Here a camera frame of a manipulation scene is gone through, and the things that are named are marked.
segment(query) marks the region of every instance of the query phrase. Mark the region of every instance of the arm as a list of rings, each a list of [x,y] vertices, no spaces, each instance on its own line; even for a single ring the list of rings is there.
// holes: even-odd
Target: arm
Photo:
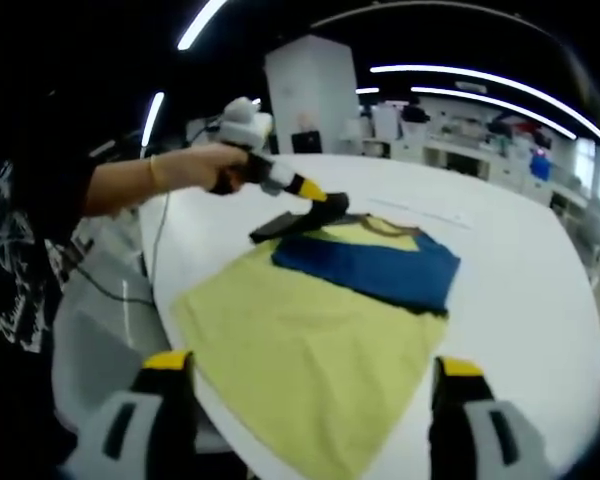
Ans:
[[[209,144],[157,155],[151,159],[100,165],[87,190],[84,214],[108,215],[163,193],[187,187],[211,190],[222,169],[244,164],[240,149]],[[232,179],[235,190],[240,182]]]

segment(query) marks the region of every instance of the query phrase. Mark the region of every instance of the led light strip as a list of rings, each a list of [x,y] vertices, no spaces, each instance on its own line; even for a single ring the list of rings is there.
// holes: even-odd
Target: led light strip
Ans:
[[[103,154],[107,150],[111,150],[115,146],[116,146],[116,141],[115,140],[109,140],[107,143],[104,143],[104,144],[100,145],[98,148],[96,148],[95,150],[93,150],[92,152],[90,152],[89,153],[89,157],[95,158],[98,155]]]
[[[211,21],[211,19],[218,13],[218,10],[227,3],[228,0],[209,0],[207,4],[200,10],[200,13],[193,19],[187,31],[178,43],[178,50],[189,50],[193,42],[196,41],[198,36],[204,30],[204,27]]]
[[[389,9],[389,8],[401,8],[401,7],[419,7],[419,6],[456,7],[456,8],[461,8],[464,10],[483,12],[483,13],[487,13],[490,15],[495,15],[496,17],[505,18],[507,20],[519,23],[521,25],[525,25],[526,27],[533,28],[534,30],[542,33],[543,35],[546,35],[549,38],[553,38],[551,36],[551,34],[549,34],[548,32],[542,30],[541,28],[539,28],[537,25],[534,25],[533,23],[523,20],[519,16],[509,15],[508,13],[504,13],[499,10],[495,10],[493,8],[481,7],[479,5],[471,5],[471,4],[464,3],[464,2],[452,2],[449,0],[406,0],[406,1],[394,0],[391,3],[374,3],[373,5],[370,5],[368,7],[356,8],[354,10],[348,10],[348,11],[339,13],[332,17],[324,18],[318,22],[313,23],[311,25],[311,28],[324,27],[325,25],[329,25],[330,23],[337,22],[339,20],[344,20],[345,18],[353,17],[356,15],[362,15],[362,14],[377,11],[377,10],[384,10],[384,9]]]
[[[379,93],[380,89],[379,88],[359,88],[356,90],[356,93],[358,95],[365,95],[367,93]]]
[[[476,95],[475,93],[445,90],[443,88],[413,87],[411,91],[414,93],[432,93],[435,95],[448,95],[451,97],[460,97],[466,98],[468,100],[476,100],[478,102],[490,103],[491,105],[497,105],[498,107],[513,110],[514,112],[520,113],[525,117],[533,118],[534,120],[537,120],[540,123],[544,123],[546,126],[553,128],[554,130],[560,132],[565,137],[570,138],[571,140],[575,140],[576,138],[578,138],[573,132],[570,132],[566,128],[561,127],[556,122],[553,122],[548,118],[543,117],[542,115],[538,115],[537,113],[533,113],[531,110],[518,107],[517,105],[513,105],[512,103],[503,102],[502,100],[496,100],[495,98],[485,97],[484,95]]]
[[[464,75],[467,77],[480,78],[482,80],[488,80],[490,82],[499,83],[501,85],[506,85],[511,88],[515,88],[517,90],[521,90],[530,95],[533,95],[536,98],[544,100],[547,103],[550,103],[556,108],[559,108],[567,115],[576,119],[582,125],[591,130],[598,138],[600,138],[600,129],[596,127],[593,123],[583,117],[581,114],[576,112],[573,108],[565,105],[560,100],[553,98],[550,95],[547,95],[540,90],[537,90],[533,87],[525,85],[520,82],[516,82],[514,80],[509,80],[508,78],[499,77],[497,75],[492,75],[490,73],[478,72],[476,70],[469,70],[466,68],[455,68],[455,67],[443,67],[439,65],[387,65],[383,67],[374,67],[371,69],[372,73],[385,73],[385,72],[435,72],[435,73],[451,73],[454,75]]]
[[[163,100],[164,92],[158,92],[153,97],[153,102],[151,102],[151,108],[149,109],[149,115],[147,115],[147,123],[144,125],[144,133],[142,134],[141,145],[143,147],[149,145],[149,140],[151,139],[151,131],[153,130],[153,124],[156,123],[158,111],[160,110],[160,105],[162,105]]]

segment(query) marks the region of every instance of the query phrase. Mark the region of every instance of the folded clothing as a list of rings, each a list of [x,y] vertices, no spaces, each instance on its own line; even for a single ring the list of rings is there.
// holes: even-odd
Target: folded clothing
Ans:
[[[357,228],[367,224],[360,222]],[[446,313],[460,259],[424,232],[406,231],[402,235],[415,242],[411,251],[382,245],[382,231],[367,228],[379,245],[349,243],[333,235],[297,235],[280,241],[272,261],[392,305]]]
[[[326,230],[371,240],[357,228]],[[307,479],[360,478],[404,415],[447,320],[278,268],[276,246],[236,259],[172,313],[197,366],[259,441]]]

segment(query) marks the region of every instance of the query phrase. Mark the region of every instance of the hand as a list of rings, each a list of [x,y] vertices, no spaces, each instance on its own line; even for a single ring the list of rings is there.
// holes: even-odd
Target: hand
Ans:
[[[230,167],[246,164],[247,158],[247,153],[239,148],[210,143],[160,155],[155,166],[167,190],[196,186],[211,191],[224,171],[233,190],[238,191],[244,182],[232,174]]]

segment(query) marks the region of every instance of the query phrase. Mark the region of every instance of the bracelet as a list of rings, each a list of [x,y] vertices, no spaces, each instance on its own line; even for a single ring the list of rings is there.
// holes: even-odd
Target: bracelet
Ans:
[[[149,171],[151,172],[151,179],[153,180],[153,186],[159,192],[164,192],[167,190],[167,182],[164,181],[164,178],[158,172],[156,168],[156,156],[151,155],[149,159]]]

